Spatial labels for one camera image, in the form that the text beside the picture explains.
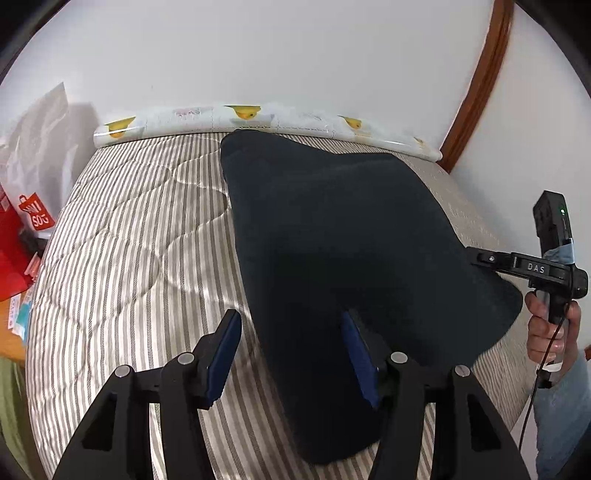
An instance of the red shopping bag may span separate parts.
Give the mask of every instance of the red shopping bag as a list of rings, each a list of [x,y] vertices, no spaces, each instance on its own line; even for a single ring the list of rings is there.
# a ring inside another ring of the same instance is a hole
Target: red shopping bag
[[[24,229],[0,185],[0,301],[25,291],[33,280],[25,275],[31,253],[23,247],[19,234]]]
[[[56,224],[36,193],[33,193],[29,198],[21,195],[18,199],[21,202],[18,207],[29,214],[31,225],[37,232],[51,228]]]

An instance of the wooden trim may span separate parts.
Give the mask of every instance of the wooden trim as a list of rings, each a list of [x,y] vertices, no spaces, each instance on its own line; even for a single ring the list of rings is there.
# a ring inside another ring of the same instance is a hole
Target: wooden trim
[[[470,88],[441,146],[443,158],[438,163],[448,173],[466,148],[491,95],[505,58],[513,11],[514,0],[495,0],[491,24]]]

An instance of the human hand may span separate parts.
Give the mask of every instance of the human hand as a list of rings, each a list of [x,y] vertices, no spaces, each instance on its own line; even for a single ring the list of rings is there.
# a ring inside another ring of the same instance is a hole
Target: human hand
[[[530,360],[539,364],[544,358],[557,325],[544,319],[547,315],[546,305],[535,296],[534,292],[531,291],[525,296],[525,304],[532,314],[528,324],[527,355]],[[579,355],[577,338],[581,325],[581,308],[577,302],[571,301],[566,317],[569,320],[566,338],[563,338],[564,329],[561,328],[546,359],[547,362],[550,362],[556,358],[556,353],[564,352],[561,375],[564,375],[573,366]]]

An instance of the white wall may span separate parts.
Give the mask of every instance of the white wall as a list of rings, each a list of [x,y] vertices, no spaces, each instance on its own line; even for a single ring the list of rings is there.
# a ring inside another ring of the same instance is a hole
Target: white wall
[[[591,272],[591,99],[558,46],[516,8],[504,64],[452,176],[506,247],[539,255],[531,213],[543,190],[564,194],[577,265]],[[583,299],[580,346],[591,343]]]
[[[0,128],[59,82],[101,123],[150,106],[279,101],[439,147],[492,0],[71,0],[0,86]]]

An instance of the striped bedspread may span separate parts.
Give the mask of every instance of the striped bedspread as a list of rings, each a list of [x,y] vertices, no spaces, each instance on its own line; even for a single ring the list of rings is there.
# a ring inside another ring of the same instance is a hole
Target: striped bedspread
[[[295,453],[252,327],[233,246],[232,207],[219,162],[223,133],[138,140],[96,152],[78,179],[46,250],[27,349],[31,422],[49,476],[103,383],[120,364],[164,365],[215,330],[226,309],[243,318],[222,398],[200,421],[219,479],[365,479],[376,445],[312,466]],[[379,148],[289,136],[334,153]],[[501,249],[454,181],[437,165],[405,161],[425,182],[465,245]],[[475,365],[506,424],[527,398],[527,315]],[[157,406],[152,465],[165,478]],[[417,477],[430,476],[434,409],[425,415]]]

